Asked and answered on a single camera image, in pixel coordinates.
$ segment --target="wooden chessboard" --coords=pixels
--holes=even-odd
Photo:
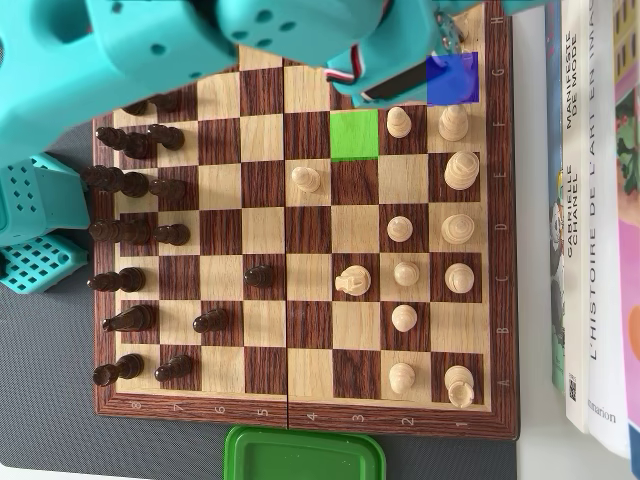
[[[413,128],[398,140],[386,130],[386,111],[352,110],[320,70],[248,48],[240,49],[238,67],[181,89],[174,113],[133,117],[118,110],[95,120],[95,127],[126,131],[144,132],[152,123],[181,128],[180,151],[158,146],[140,161],[95,143],[94,163],[181,179],[187,195],[171,202],[94,192],[94,217],[144,219],[152,227],[184,223],[191,230],[181,247],[96,243],[96,273],[135,266],[147,274],[140,292],[95,295],[96,365],[126,353],[145,359],[139,377],[94,387],[98,414],[518,435],[511,23],[495,2],[471,10],[467,20],[465,48],[479,54],[480,102],[465,107],[470,129],[460,142],[440,137],[441,107],[405,106]],[[471,188],[454,191],[443,173],[460,150],[475,152],[481,168]],[[293,184],[298,166],[320,173],[317,192]],[[440,234],[456,213],[476,225],[460,246]],[[413,222],[404,243],[386,234],[397,215]],[[393,280],[402,260],[420,269],[412,287]],[[475,275],[467,294],[444,284],[446,268],[457,262]],[[275,268],[273,288],[243,285],[243,271],[261,263]],[[361,297],[333,288],[354,264],[372,276]],[[101,330],[103,318],[136,303],[154,308],[153,330]],[[407,333],[391,323],[400,304],[418,312]],[[195,333],[193,319],[213,307],[228,312],[229,327]],[[178,353],[194,359],[193,373],[155,381],[155,368]],[[416,372],[404,395],[389,385],[396,362]],[[475,380],[475,399],[463,410],[449,402],[444,385],[453,365],[467,367]]]

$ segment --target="gray mat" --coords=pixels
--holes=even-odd
[[[91,164],[90,139],[90,125],[79,126],[49,153],[80,169]],[[86,232],[67,236],[90,250]],[[85,267],[45,294],[16,295],[0,286],[0,462],[156,480],[221,479],[227,425],[94,415],[90,275]],[[389,480],[516,478],[515,442],[375,438]]]

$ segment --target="green plastic lid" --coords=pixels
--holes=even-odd
[[[234,427],[224,480],[384,480],[384,452],[366,435]]]

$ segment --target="dark pawn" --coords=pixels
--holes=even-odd
[[[258,265],[244,272],[244,283],[250,287],[267,288],[273,285],[273,268]]]
[[[148,305],[134,305],[115,317],[105,318],[102,329],[105,332],[141,332],[153,327],[153,311]]]
[[[100,365],[93,371],[93,383],[98,387],[112,385],[118,378],[130,380],[137,377],[144,370],[144,360],[137,353],[130,353],[120,357],[115,365],[107,363]]]
[[[215,332],[224,330],[228,324],[227,312],[221,308],[214,308],[196,318],[193,321],[193,329],[198,333]]]
[[[161,143],[168,150],[180,150],[184,145],[184,133],[176,127],[165,125],[149,125],[147,133],[156,143]]]
[[[191,373],[191,364],[191,358],[186,355],[176,355],[157,368],[155,372],[156,380],[166,382],[167,380],[189,375]]]
[[[149,193],[170,201],[182,200],[187,191],[187,186],[182,180],[151,180]]]
[[[157,242],[168,243],[179,247],[189,241],[191,233],[186,225],[176,223],[175,225],[163,225],[156,227],[153,231],[153,237]]]
[[[133,293],[141,290],[145,284],[144,272],[139,268],[124,268],[120,273],[107,272],[96,275],[87,282],[90,289],[97,292]]]

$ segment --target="green square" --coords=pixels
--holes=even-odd
[[[378,158],[378,111],[331,112],[331,161]]]

